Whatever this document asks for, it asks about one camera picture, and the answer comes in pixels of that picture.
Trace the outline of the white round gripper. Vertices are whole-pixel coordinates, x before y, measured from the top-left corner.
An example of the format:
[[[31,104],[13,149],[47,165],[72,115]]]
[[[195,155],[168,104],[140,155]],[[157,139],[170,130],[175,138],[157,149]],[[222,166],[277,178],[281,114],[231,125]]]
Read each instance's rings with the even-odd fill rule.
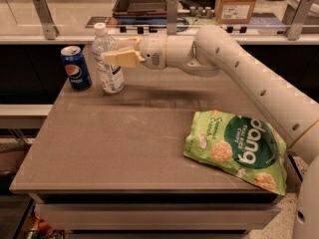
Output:
[[[100,55],[105,64],[135,68],[141,62],[149,69],[163,70],[166,67],[163,36],[117,38],[118,48],[129,47],[130,50],[115,50]]]

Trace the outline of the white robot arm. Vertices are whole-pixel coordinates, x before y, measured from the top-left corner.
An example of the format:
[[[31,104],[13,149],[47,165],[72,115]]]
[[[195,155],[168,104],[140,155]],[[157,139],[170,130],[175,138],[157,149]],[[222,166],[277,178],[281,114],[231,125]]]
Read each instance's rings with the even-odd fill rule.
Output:
[[[284,138],[308,169],[301,184],[293,239],[319,238],[319,104],[263,65],[222,28],[206,25],[190,34],[121,38],[101,55],[104,63],[134,68],[178,68],[210,77],[226,72]]]

